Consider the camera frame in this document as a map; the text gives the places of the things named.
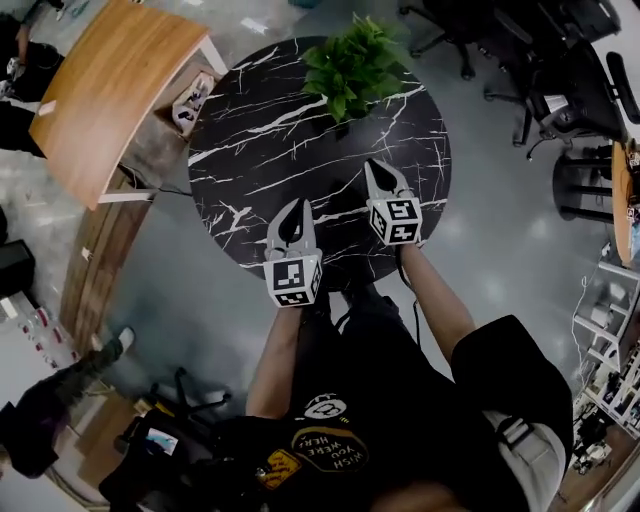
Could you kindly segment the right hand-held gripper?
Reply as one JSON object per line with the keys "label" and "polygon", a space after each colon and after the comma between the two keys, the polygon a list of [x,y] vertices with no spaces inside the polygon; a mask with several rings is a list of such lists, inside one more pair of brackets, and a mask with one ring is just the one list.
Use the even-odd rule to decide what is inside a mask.
{"label": "right hand-held gripper", "polygon": [[420,240],[422,213],[405,176],[379,159],[364,164],[369,225],[385,246]]}

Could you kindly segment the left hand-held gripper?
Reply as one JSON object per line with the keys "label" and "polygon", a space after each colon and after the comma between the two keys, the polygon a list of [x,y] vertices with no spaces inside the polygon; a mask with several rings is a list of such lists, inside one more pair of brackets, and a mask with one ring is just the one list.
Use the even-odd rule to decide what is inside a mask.
{"label": "left hand-held gripper", "polygon": [[[295,251],[286,253],[293,243]],[[308,200],[295,199],[276,214],[267,229],[265,255],[265,281],[277,307],[315,303],[323,274],[322,252],[317,247]]]}

